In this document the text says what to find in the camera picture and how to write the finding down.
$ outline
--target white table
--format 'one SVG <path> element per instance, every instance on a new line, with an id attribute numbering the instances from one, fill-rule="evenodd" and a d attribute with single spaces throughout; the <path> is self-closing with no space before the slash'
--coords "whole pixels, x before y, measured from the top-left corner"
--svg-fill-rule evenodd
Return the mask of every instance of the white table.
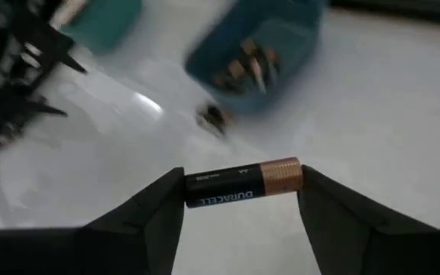
<path id="1" fill-rule="evenodd" d="M 220 141 L 183 61 L 229 6 L 145 0 L 110 56 L 73 56 L 42 87 L 42 118 L 0 151 L 0 228 L 83 225 L 175 166 L 187 173 L 296 156 L 440 227 L 440 26 L 331 11 L 312 63 L 278 106 Z M 187 210 L 174 274 L 318 274 L 293 194 Z"/>

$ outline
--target aa battery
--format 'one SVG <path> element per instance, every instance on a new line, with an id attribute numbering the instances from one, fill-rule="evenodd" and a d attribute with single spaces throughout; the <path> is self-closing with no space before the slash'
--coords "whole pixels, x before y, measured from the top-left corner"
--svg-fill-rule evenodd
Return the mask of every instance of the aa battery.
<path id="1" fill-rule="evenodd" d="M 295 157 L 196 173 L 186 176 L 190 208 L 235 202 L 302 188 L 301 164 Z"/>

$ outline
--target black battery body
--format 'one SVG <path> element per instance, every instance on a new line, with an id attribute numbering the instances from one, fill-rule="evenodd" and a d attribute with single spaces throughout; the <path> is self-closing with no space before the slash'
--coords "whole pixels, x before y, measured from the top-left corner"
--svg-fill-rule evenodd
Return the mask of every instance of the black battery body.
<path id="1" fill-rule="evenodd" d="M 190 208 L 265 195 L 259 163 L 186 176 L 186 205 Z"/>

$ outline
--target black plastic jaw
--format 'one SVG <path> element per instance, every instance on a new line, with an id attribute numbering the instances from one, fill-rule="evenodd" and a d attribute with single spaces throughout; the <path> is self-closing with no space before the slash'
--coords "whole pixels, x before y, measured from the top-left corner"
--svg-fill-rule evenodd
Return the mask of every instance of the black plastic jaw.
<path id="1" fill-rule="evenodd" d="M 171 274 L 183 214 L 175 168 L 82 228 L 0 231 L 0 273 Z"/>
<path id="2" fill-rule="evenodd" d="M 440 275 L 440 231 L 302 169 L 299 210 L 323 275 Z"/>

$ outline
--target plastic container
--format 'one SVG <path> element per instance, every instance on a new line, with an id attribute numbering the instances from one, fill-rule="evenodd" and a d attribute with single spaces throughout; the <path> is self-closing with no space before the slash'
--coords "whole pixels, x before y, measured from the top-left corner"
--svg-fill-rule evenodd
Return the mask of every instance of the plastic container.
<path id="1" fill-rule="evenodd" d="M 61 31 L 94 54 L 105 54 L 120 44 L 134 25 L 141 6 L 141 0 L 89 0 Z"/>
<path id="2" fill-rule="evenodd" d="M 307 60 L 319 34 L 323 0 L 239 0 L 186 61 L 187 73 L 230 112 L 250 114 L 279 97 L 283 84 Z M 261 47 L 275 49 L 280 72 L 275 85 L 261 93 L 248 87 L 228 95 L 212 83 L 218 71 L 240 55 L 240 44 L 252 37 Z"/>

